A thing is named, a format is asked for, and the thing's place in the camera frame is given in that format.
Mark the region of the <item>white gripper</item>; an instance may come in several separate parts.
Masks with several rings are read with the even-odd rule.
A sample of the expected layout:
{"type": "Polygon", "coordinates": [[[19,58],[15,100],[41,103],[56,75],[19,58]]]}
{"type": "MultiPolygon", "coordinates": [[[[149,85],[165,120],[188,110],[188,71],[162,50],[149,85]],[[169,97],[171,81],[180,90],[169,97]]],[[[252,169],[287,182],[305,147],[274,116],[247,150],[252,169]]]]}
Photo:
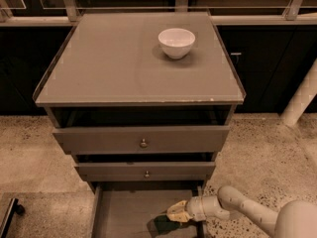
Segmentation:
{"type": "Polygon", "coordinates": [[[167,217],[171,221],[186,223],[191,219],[199,222],[205,221],[207,219],[207,215],[205,214],[203,208],[203,197],[202,196],[194,196],[188,201],[182,200],[174,205],[172,205],[167,210],[167,217]]]}

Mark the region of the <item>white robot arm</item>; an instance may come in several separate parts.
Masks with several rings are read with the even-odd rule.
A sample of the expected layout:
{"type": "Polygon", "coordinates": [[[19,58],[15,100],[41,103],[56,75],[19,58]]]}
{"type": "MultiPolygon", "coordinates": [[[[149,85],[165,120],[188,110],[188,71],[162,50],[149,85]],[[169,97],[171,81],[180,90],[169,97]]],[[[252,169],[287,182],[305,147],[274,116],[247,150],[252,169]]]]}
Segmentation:
{"type": "Polygon", "coordinates": [[[311,67],[280,114],[241,114],[203,195],[167,211],[209,222],[212,238],[316,238],[316,96],[311,67]]]}

